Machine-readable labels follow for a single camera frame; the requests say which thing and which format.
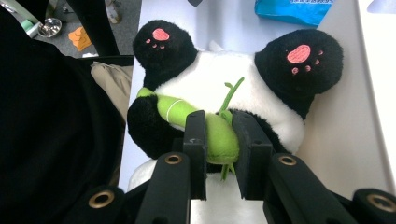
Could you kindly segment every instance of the beige cloth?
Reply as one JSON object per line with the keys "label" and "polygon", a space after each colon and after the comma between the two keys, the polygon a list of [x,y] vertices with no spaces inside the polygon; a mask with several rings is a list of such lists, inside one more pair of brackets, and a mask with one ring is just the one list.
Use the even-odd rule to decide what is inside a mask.
{"label": "beige cloth", "polygon": [[133,67],[94,62],[91,68],[91,74],[96,83],[107,93],[126,121]]}

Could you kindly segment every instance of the green plush toy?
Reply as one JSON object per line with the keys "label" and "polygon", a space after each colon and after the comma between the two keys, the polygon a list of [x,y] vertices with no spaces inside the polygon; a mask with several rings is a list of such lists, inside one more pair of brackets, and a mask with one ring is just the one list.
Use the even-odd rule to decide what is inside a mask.
{"label": "green plush toy", "polygon": [[[219,114],[205,114],[208,143],[207,162],[223,165],[222,179],[227,177],[230,170],[234,173],[233,163],[238,160],[239,156],[238,139],[232,126],[233,114],[227,110],[227,107],[233,94],[243,80],[243,78],[239,79],[234,87],[230,83],[225,83],[230,88],[230,91],[219,110]],[[198,110],[182,99],[156,94],[145,87],[140,89],[137,97],[145,97],[153,94],[158,97],[157,108],[160,116],[173,125],[185,128],[187,116]]]}

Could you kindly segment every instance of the orange cloth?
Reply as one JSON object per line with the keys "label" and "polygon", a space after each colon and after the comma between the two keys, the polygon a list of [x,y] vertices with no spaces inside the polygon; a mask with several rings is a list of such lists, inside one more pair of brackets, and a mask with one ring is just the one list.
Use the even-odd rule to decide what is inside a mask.
{"label": "orange cloth", "polygon": [[73,45],[76,46],[78,51],[84,50],[91,44],[91,40],[82,26],[70,33],[69,39],[73,42]]}

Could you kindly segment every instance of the panda arm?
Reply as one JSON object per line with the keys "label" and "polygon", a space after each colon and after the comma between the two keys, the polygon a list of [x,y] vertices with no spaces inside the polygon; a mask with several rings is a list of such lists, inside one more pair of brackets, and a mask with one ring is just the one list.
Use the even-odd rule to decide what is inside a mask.
{"label": "panda arm", "polygon": [[183,137],[182,131],[161,118],[157,103],[156,95],[136,98],[128,110],[127,119],[129,135],[154,160],[172,150],[175,138]]}

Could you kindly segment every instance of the blue plastic bag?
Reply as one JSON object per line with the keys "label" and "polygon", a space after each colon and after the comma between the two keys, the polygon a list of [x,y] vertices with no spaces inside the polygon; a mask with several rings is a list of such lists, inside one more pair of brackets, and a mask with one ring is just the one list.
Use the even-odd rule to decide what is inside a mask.
{"label": "blue plastic bag", "polygon": [[278,21],[318,26],[334,0],[256,0],[257,15]]}

